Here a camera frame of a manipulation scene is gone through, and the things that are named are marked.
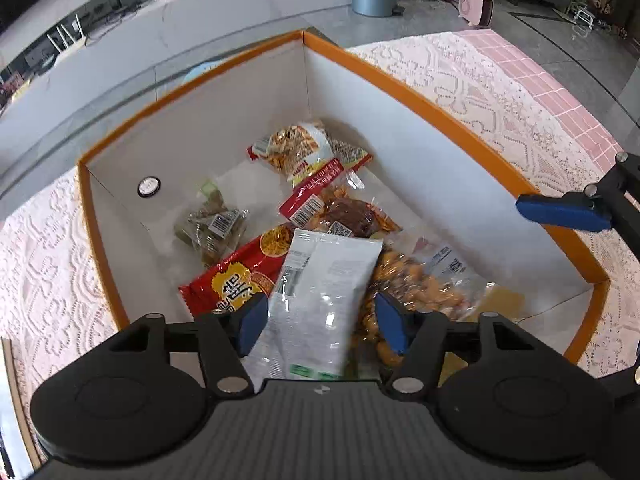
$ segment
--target fried dough twist package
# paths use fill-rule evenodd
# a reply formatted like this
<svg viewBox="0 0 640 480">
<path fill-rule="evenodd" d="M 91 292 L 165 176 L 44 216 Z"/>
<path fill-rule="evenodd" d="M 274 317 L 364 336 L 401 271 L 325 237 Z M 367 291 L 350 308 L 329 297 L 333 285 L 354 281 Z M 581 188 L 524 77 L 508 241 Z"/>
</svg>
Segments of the fried dough twist package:
<svg viewBox="0 0 640 480">
<path fill-rule="evenodd" d="M 351 336 L 382 240 L 296 229 L 267 326 L 243 362 L 256 389 L 265 378 L 334 380 L 343 375 Z"/>
<path fill-rule="evenodd" d="M 192 315 L 234 312 L 256 292 L 271 294 L 293 240 L 293 226 L 279 225 L 240 247 L 178 288 Z"/>
<path fill-rule="evenodd" d="M 298 184 L 280 206 L 280 214 L 293 225 L 315 232 L 370 238 L 398 232 L 400 227 L 372 202 L 350 197 L 364 184 L 337 158 Z"/>
<path fill-rule="evenodd" d="M 296 186 L 332 158 L 348 170 L 356 171 L 371 160 L 361 148 L 326 134 L 321 121 L 301 122 L 258 140 L 248 150 L 252 160 L 261 158 L 284 174 Z"/>
<path fill-rule="evenodd" d="M 380 336 L 376 293 L 386 292 L 408 310 L 437 310 L 452 320 L 465 320 L 494 285 L 425 225 L 390 235 L 385 239 L 360 311 L 364 337 L 377 343 L 376 350 L 385 365 L 396 366 L 402 359 Z"/>
</svg>

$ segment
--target snack on shelf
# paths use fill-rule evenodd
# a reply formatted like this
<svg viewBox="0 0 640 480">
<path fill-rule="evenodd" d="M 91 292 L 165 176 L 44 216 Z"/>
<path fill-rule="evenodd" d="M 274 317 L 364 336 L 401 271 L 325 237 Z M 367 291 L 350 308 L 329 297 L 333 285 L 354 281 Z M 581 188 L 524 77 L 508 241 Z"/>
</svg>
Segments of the snack on shelf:
<svg viewBox="0 0 640 480">
<path fill-rule="evenodd" d="M 301 122 L 258 140 L 248 149 L 251 159 L 261 158 L 284 174 L 293 186 L 336 157 L 348 170 L 357 170 L 371 155 L 326 134 L 321 121 Z"/>
<path fill-rule="evenodd" d="M 194 316 L 234 312 L 256 292 L 271 294 L 293 240 L 293 226 L 282 224 L 240 247 L 222 262 L 178 288 Z"/>
<path fill-rule="evenodd" d="M 340 236 L 370 238 L 400 230 L 373 203 L 351 198 L 350 189 L 365 188 L 353 171 L 345 171 L 333 158 L 298 184 L 279 211 L 297 227 Z"/>
<path fill-rule="evenodd" d="M 228 209 L 220 190 L 210 181 L 200 192 L 205 201 L 180 214 L 174 224 L 174 234 L 196 249 L 208 268 L 236 249 L 246 227 L 248 211 Z"/>
</svg>

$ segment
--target plastic bag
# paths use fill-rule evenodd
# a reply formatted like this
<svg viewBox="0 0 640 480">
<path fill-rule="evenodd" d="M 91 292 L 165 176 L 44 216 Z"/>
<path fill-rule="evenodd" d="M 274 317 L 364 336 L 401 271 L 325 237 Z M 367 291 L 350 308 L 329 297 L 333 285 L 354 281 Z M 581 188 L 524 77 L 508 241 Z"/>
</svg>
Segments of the plastic bag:
<svg viewBox="0 0 640 480">
<path fill-rule="evenodd" d="M 321 121 L 301 122 L 258 140 L 248 150 L 252 160 L 261 158 L 296 186 L 336 157 L 345 168 L 356 171 L 371 160 L 361 148 L 326 134 Z"/>
<path fill-rule="evenodd" d="M 234 312 L 256 292 L 271 294 L 293 240 L 293 226 L 279 225 L 254 238 L 215 267 L 178 288 L 190 312 Z"/>
<path fill-rule="evenodd" d="M 494 285 L 425 225 L 390 235 L 360 311 L 363 335 L 373 342 L 380 336 L 374 304 L 377 292 L 387 292 L 408 310 L 437 310 L 452 320 L 465 320 Z M 384 346 L 376 349 L 388 360 Z"/>
<path fill-rule="evenodd" d="M 267 377 L 332 380 L 343 375 L 358 306 L 382 240 L 296 229 L 269 301 L 269 320 L 245 369 Z"/>
<path fill-rule="evenodd" d="M 200 188 L 204 202 L 187 208 L 174 224 L 174 234 L 198 251 L 205 267 L 236 250 L 246 228 L 247 210 L 228 209 L 210 181 Z"/>
<path fill-rule="evenodd" d="M 340 236 L 369 238 L 401 230 L 372 202 L 350 197 L 350 190 L 362 195 L 364 189 L 359 177 L 334 158 L 298 184 L 279 211 L 296 227 Z"/>
</svg>

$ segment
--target clear plastic bag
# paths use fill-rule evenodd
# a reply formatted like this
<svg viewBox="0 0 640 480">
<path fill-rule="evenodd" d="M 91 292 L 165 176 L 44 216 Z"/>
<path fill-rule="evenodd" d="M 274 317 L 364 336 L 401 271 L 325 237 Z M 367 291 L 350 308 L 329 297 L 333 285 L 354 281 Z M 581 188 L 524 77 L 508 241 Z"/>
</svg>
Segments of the clear plastic bag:
<svg viewBox="0 0 640 480">
<path fill-rule="evenodd" d="M 360 311 L 365 339 L 378 342 L 375 295 L 386 292 L 408 310 L 443 312 L 452 320 L 473 316 L 495 283 L 478 275 L 462 256 L 425 225 L 385 239 Z M 384 345 L 376 348 L 392 361 Z"/>
<path fill-rule="evenodd" d="M 314 174 L 332 158 L 356 171 L 371 155 L 356 146 L 327 135 L 322 121 L 305 121 L 258 140 L 248 150 L 252 160 L 261 158 L 284 174 L 293 186 Z"/>
<path fill-rule="evenodd" d="M 267 326 L 244 361 L 256 388 L 265 378 L 343 376 L 358 306 L 381 248 L 382 240 L 296 229 Z"/>
<path fill-rule="evenodd" d="M 280 213 L 299 228 L 355 238 L 382 237 L 401 230 L 389 215 L 363 198 L 366 188 L 337 158 L 298 184 Z"/>
<path fill-rule="evenodd" d="M 210 181 L 203 184 L 199 195 L 201 202 L 180 214 L 174 233 L 197 251 L 208 268 L 236 250 L 249 212 L 227 208 L 222 193 Z"/>
</svg>

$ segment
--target gray tile floor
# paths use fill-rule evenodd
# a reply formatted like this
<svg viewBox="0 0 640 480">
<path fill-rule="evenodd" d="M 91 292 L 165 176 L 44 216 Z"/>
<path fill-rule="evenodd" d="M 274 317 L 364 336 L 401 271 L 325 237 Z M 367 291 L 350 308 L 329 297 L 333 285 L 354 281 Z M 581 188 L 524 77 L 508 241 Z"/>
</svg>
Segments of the gray tile floor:
<svg viewBox="0 0 640 480">
<path fill-rule="evenodd" d="M 198 46 L 135 76 L 78 110 L 0 176 L 0 219 L 69 170 L 81 153 L 117 124 L 178 86 L 188 70 L 206 60 L 223 59 L 255 41 L 305 27 L 315 27 L 344 48 L 468 28 L 450 4 L 400 3 L 405 7 L 401 17 L 366 18 L 340 7 L 267 23 Z M 558 79 L 623 148 L 640 153 L 640 68 L 638 56 L 622 40 L 600 30 L 582 38 L 571 23 L 558 21 L 552 9 L 533 2 L 516 7 L 495 0 L 491 27 Z"/>
</svg>

